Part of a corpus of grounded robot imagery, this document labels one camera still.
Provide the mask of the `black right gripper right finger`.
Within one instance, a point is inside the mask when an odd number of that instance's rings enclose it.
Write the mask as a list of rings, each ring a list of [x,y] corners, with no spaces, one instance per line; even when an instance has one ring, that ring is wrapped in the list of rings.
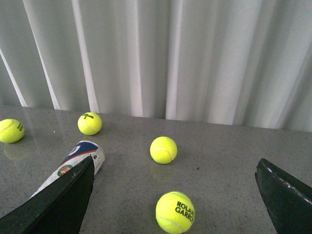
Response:
[[[312,188],[268,160],[260,159],[255,180],[278,234],[312,232]]]

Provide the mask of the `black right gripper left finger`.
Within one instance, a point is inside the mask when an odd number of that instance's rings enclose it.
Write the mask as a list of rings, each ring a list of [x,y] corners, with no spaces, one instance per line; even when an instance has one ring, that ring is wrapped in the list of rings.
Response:
[[[2,234],[78,234],[94,183],[90,156],[0,219]]]

